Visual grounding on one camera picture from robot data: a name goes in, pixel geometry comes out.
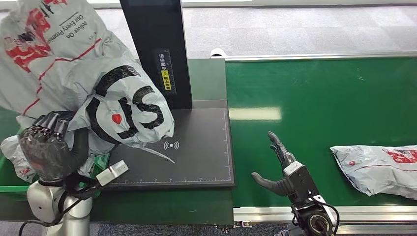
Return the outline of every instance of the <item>black scanning platform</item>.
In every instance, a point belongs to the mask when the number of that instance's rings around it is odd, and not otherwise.
[[[174,136],[146,145],[156,153],[125,145],[115,149],[110,164],[124,160],[129,171],[110,183],[109,188],[235,186],[227,102],[193,104],[194,109],[172,110]]]

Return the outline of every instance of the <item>gray plastic bag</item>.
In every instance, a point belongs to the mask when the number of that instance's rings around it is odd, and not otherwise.
[[[334,146],[337,164],[360,192],[401,195],[417,200],[417,145]]]

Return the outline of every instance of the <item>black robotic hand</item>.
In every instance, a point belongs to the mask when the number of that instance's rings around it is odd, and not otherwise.
[[[74,132],[72,150],[64,141],[73,112],[50,112],[37,119],[19,136],[26,159],[43,182],[56,182],[81,167],[88,158],[89,134],[86,128]]]
[[[272,142],[270,147],[281,163],[284,177],[278,181],[271,181],[253,172],[253,179],[267,190],[279,196],[288,197],[294,214],[293,224],[299,226],[307,236],[335,235],[339,226],[337,209],[327,204],[320,196],[306,166],[299,163],[294,155],[286,150],[274,133],[268,132],[268,136]],[[336,212],[337,222],[329,208]]]

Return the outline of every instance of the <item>white plastic bag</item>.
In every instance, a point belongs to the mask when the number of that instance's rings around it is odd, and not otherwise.
[[[417,200],[417,145],[334,146],[337,164],[352,185],[371,196],[401,195]]]
[[[4,156],[13,163],[16,175],[24,181],[32,183],[36,172],[20,148],[19,137],[15,135],[3,140],[0,148]]]
[[[91,129],[93,155],[173,135],[165,98],[86,0],[17,0],[0,38],[0,106],[31,118],[77,111],[69,130]]]

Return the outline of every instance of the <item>label sticker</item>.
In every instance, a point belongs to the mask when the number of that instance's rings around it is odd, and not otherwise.
[[[175,95],[174,72],[171,64],[171,54],[169,49],[155,50],[155,63],[158,71],[161,71],[162,93],[164,95]]]

